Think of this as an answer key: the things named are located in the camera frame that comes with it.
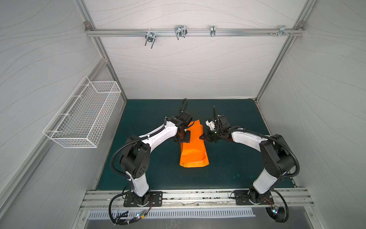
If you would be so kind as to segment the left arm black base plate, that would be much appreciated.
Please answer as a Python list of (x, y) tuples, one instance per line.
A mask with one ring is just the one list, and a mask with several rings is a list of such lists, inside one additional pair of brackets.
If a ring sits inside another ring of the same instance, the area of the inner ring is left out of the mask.
[(161, 207), (163, 202), (163, 193), (161, 191), (148, 191), (142, 197), (134, 192), (125, 196), (124, 207)]

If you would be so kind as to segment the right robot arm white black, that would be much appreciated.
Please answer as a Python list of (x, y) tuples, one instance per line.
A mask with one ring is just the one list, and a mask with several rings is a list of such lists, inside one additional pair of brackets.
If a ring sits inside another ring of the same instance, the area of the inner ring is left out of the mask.
[(272, 190), (280, 180), (295, 177), (300, 172), (300, 164), (284, 137), (263, 135), (238, 126), (228, 129), (208, 129), (200, 139), (209, 142), (219, 140), (232, 141), (253, 148), (261, 153), (263, 171), (252, 183), (245, 196), (254, 205), (260, 204), (265, 195)]

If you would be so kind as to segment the orange wrapping paper sheet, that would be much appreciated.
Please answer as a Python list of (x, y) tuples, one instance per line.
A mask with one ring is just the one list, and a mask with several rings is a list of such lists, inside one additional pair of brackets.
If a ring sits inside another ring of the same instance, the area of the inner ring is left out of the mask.
[(184, 168), (201, 168), (209, 165), (209, 159), (205, 143), (200, 136), (204, 133), (200, 120), (191, 122), (193, 124), (187, 131), (190, 131), (190, 142), (181, 143), (181, 156), (179, 165)]

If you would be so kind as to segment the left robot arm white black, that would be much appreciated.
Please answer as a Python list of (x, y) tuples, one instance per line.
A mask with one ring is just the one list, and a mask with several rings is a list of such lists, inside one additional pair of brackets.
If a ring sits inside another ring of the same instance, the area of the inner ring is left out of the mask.
[(151, 153), (170, 138), (177, 143), (189, 143), (191, 133), (188, 128), (191, 123), (194, 123), (193, 118), (187, 112), (165, 117), (164, 123), (153, 131), (141, 136), (129, 136), (126, 143), (113, 154), (110, 168), (127, 178), (138, 205), (144, 206), (149, 201), (151, 189), (145, 174)]

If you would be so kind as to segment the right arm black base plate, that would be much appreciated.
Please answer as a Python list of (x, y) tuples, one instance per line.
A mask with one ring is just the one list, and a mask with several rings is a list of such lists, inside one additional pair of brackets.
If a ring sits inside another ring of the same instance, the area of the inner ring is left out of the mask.
[(271, 205), (274, 204), (271, 193), (259, 194), (255, 189), (234, 190), (233, 198), (236, 205)]

